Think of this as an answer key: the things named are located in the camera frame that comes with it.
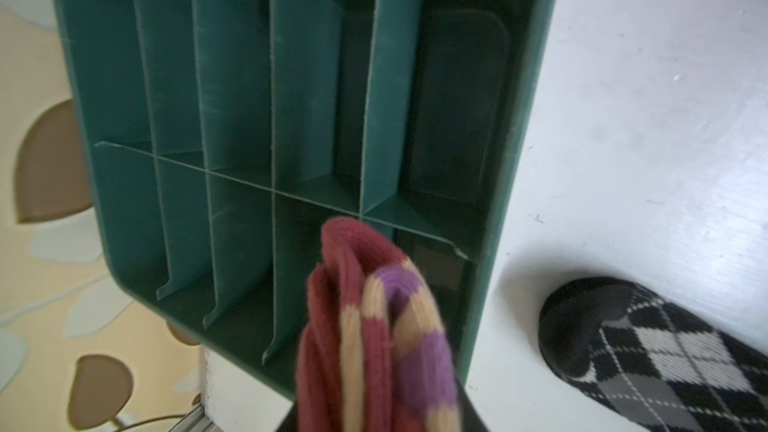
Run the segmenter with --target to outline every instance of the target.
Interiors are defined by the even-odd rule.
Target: white table
[[[491,430],[644,430],[536,350],[544,297],[584,271],[768,351],[768,0],[558,0],[468,379]],[[272,431],[289,404],[222,367],[214,420]]]

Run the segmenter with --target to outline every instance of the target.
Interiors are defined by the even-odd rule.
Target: green tray
[[[55,0],[120,286],[293,395],[320,226],[423,270],[464,381],[554,0]]]

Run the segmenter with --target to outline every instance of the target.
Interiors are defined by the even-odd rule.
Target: sock
[[[560,379],[648,430],[768,432],[768,358],[638,284],[563,285],[539,347]]]

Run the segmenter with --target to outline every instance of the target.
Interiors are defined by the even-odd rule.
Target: drawer organizer
[[[425,273],[466,379],[553,0],[55,0],[120,286],[291,396],[320,226]]]

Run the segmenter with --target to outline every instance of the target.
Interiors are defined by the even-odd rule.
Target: black and white sock
[[[648,430],[768,432],[768,358],[632,282],[560,287],[539,347],[560,379]]]

